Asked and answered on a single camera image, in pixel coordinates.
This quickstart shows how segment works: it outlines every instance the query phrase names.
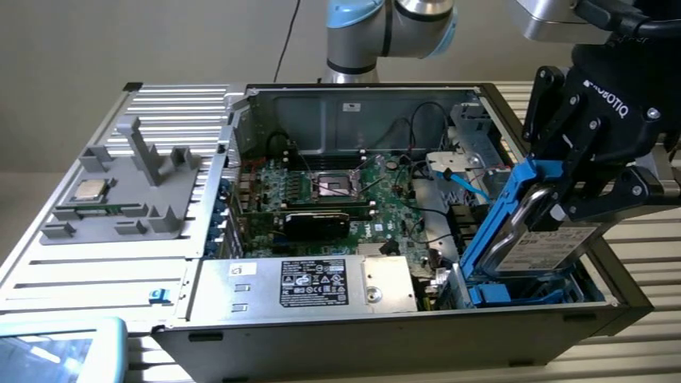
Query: blue latch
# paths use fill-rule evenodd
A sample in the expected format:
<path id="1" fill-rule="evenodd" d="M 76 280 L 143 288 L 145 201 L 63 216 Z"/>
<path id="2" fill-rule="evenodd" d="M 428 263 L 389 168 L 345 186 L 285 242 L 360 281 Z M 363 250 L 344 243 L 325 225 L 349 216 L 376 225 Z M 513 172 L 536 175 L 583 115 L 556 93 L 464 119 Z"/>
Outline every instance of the blue latch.
<path id="1" fill-rule="evenodd" d="M 171 303 L 171 291 L 168 289 L 156 289 L 149 293 L 149 304 Z"/>

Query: cable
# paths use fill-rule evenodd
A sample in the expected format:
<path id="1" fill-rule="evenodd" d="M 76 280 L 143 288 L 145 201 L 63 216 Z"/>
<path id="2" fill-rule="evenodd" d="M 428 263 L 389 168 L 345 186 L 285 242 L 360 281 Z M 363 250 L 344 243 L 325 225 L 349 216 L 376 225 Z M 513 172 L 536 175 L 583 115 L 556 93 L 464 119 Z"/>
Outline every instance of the cable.
<path id="1" fill-rule="evenodd" d="M 281 69 L 281 62 L 284 61 L 284 55 L 287 54 L 288 40 L 291 40 L 291 33 L 293 32 L 293 24 L 296 23 L 296 17 L 299 16 L 300 0 L 296 0 L 296 9 L 293 10 L 293 16 L 291 17 L 291 24 L 288 25 L 287 40 L 284 42 L 284 48 L 281 49 L 281 55 L 279 56 L 277 70 L 275 71 L 275 80 L 277 82 L 279 70 Z"/>
<path id="2" fill-rule="evenodd" d="M 412 166 L 415 166 L 415 165 L 416 165 L 416 164 L 419 164 L 419 163 L 424 163 L 424 162 L 425 162 L 425 160 L 413 162 L 411 159 L 409 159 L 409 161 L 412 162 L 412 164 L 411 164 Z M 408 203 L 405 203 L 405 202 L 403 201 L 403 199 L 401 199 L 400 195 L 397 194 L 397 190 L 396 190 L 397 188 L 396 188 L 396 187 L 397 187 L 397 182 L 399 182 L 400 175 L 403 174 L 403 170 L 404 170 L 404 168 L 405 168 L 405 167 L 407 167 L 407 165 L 404 165 L 404 166 L 400 168 L 400 170 L 399 170 L 399 172 L 397 172 L 397 175 L 395 176 L 395 182 L 393 182 L 393 192 L 395 192 L 395 195 L 397 196 L 397 201 L 403 204 L 403 206 L 408 207 L 408 208 L 409 208 L 409 209 L 412 209 L 412 210 L 416 210 L 416 211 L 429 211 L 431 213 L 437 213 L 437 214 L 440 214 L 441 216 L 444 216 L 445 218 L 449 218 L 449 217 L 447 216 L 447 213 L 445 213 L 444 211 L 439 211 L 439 210 L 435 210 L 435 209 L 427 209 L 427 208 L 423 208 L 423 207 L 416 207 L 416 206 L 409 205 Z"/>
<path id="3" fill-rule="evenodd" d="M 404 122 L 407 124 L 407 127 L 409 128 L 408 132 L 409 132 L 409 141 L 412 140 L 412 128 L 411 128 L 411 125 L 409 125 L 409 120 L 407 119 L 407 117 L 400 117 L 397 120 L 395 120 L 392 123 L 391 123 L 391 126 L 388 127 L 388 130 L 385 131 L 385 133 L 383 134 L 383 136 L 380 136 L 377 138 L 376 141 L 373 141 L 373 143 L 371 145 L 367 146 L 367 149 L 375 149 L 379 144 L 383 142 L 383 140 L 385 140 L 385 137 L 389 136 L 391 132 L 393 131 L 395 127 L 399 125 L 400 122 Z"/>
<path id="4" fill-rule="evenodd" d="M 444 129 L 447 132 L 447 127 L 449 126 L 449 115 L 447 114 L 445 108 L 443 108 L 443 105 L 437 104 L 435 101 L 427 101 L 421 102 L 419 106 L 416 106 L 415 111 L 412 112 L 412 117 L 409 118 L 409 153 L 412 152 L 412 149 L 416 148 L 416 134 L 415 134 L 415 119 L 416 119 L 416 113 L 420 111 L 420 109 L 427 106 L 433 105 L 440 109 L 440 112 L 444 117 Z"/>
<path id="5" fill-rule="evenodd" d="M 681 20 L 644 22 L 636 35 L 640 38 L 681 38 Z"/>
<path id="6" fill-rule="evenodd" d="M 441 235 L 440 237 L 437 237 L 436 239 L 432 239 L 431 241 L 419 241 L 417 239 L 415 239 L 415 237 L 413 237 L 412 235 L 413 235 L 413 233 L 415 233 L 415 229 L 416 229 L 416 227 L 419 226 L 419 224 L 420 224 L 420 222 L 421 222 L 423 220 L 424 220 L 424 219 L 421 218 L 421 219 L 419 220 L 419 222 L 417 222 L 417 223 L 415 223 L 415 225 L 413 225 L 413 226 L 412 226 L 412 228 L 409 229 L 408 237 L 409 237 L 409 239 L 412 240 L 412 242 L 415 242 L 415 243 L 417 243 L 417 244 L 420 244 L 420 245 L 427 245 L 428 243 L 433 243 L 433 242 L 440 241 L 441 239 L 444 239 L 444 238 L 447 238 L 447 237 L 452 236 L 452 233 L 451 233 L 451 234 L 445 234 L 445 235 Z"/>
<path id="7" fill-rule="evenodd" d="M 283 136 L 287 138 L 287 140 L 291 139 L 288 133 L 284 132 L 283 130 L 276 130 L 275 132 L 269 133 L 269 136 L 267 136 L 265 140 L 265 156 L 269 156 L 269 146 L 272 145 L 272 140 L 275 139 L 276 136 Z"/>
<path id="8" fill-rule="evenodd" d="M 633 38 L 681 38 L 681 20 L 652 20 L 620 0 L 581 0 L 575 14 L 603 30 Z"/>
<path id="9" fill-rule="evenodd" d="M 473 192 L 473 193 L 476 193 L 476 194 L 480 194 L 480 195 L 483 196 L 483 198 L 485 198 L 485 200 L 487 200 L 488 202 L 489 202 L 489 201 L 492 201 L 492 199 L 489 198 L 488 193 L 485 193 L 483 190 L 480 190 L 479 188 L 476 188 L 475 186 L 472 186 L 472 185 L 469 184 L 469 182 L 467 182 L 467 181 L 464 180 L 464 178 L 461 178 L 460 176 L 457 176 L 456 174 L 453 174 L 453 173 L 452 173 L 452 174 L 449 175 L 449 179 L 451 179 L 452 181 L 455 181 L 457 184 L 460 184 L 461 186 L 464 186 L 464 188 L 465 188 L 467 190 L 469 190 L 471 192 Z"/>

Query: metal frame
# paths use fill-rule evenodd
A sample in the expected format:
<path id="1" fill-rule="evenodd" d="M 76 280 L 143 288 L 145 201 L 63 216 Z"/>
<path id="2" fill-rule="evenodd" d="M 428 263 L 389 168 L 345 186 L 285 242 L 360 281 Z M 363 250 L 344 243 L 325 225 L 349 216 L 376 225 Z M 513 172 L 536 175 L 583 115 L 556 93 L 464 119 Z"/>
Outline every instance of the metal frame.
<path id="1" fill-rule="evenodd" d="M 94 243 L 40 246 L 39 227 L 82 171 L 79 162 L 52 193 L 40 213 L 0 267 L 0 323 L 42 319 L 120 316 L 132 333 L 148 332 L 187 311 L 183 287 L 191 286 L 203 255 L 205 209 L 213 201 L 207 189 L 219 184 L 220 171 L 208 167 L 220 161 L 219 136 L 225 131 L 233 102 L 243 98 L 239 85 L 143 86 L 124 90 L 88 145 L 103 144 L 112 156 L 131 155 L 127 139 L 116 130 L 126 114 L 141 120 L 140 131 L 159 153 L 188 146 L 201 165 L 193 187 L 180 239 L 137 243 Z M 151 305 L 152 290 L 171 291 L 171 301 Z"/>

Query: gray wall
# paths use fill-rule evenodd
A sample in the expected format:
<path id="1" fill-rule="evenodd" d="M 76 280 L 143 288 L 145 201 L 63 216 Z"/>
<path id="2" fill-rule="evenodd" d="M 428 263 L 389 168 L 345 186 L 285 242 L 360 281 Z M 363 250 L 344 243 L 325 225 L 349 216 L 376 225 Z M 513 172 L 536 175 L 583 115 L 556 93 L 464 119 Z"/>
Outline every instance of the gray wall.
<path id="1" fill-rule="evenodd" d="M 383 59 L 384 81 L 528 80 L 569 63 L 567 45 L 527 41 L 511 0 L 457 0 L 453 47 Z M 67 169 L 127 81 L 272 81 L 293 0 L 2 0 L 0 171 Z M 325 63 L 325 0 L 303 0 L 280 81 Z"/>

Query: blue drive bracket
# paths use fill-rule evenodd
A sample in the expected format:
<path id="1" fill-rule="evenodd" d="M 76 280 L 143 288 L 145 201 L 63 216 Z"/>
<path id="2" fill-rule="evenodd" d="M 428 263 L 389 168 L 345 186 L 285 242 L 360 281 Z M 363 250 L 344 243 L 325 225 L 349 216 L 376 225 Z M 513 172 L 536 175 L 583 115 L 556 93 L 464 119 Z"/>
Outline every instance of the blue drive bracket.
<path id="1" fill-rule="evenodd" d="M 461 271 L 467 280 L 473 275 L 477 261 L 488 249 L 499 229 L 504 226 L 505 220 L 519 207 L 527 188 L 532 184 L 557 180 L 561 175 L 563 162 L 559 160 L 533 160 L 532 158 L 525 158 L 525 161 L 513 167 L 501 195 L 464 252 Z"/>

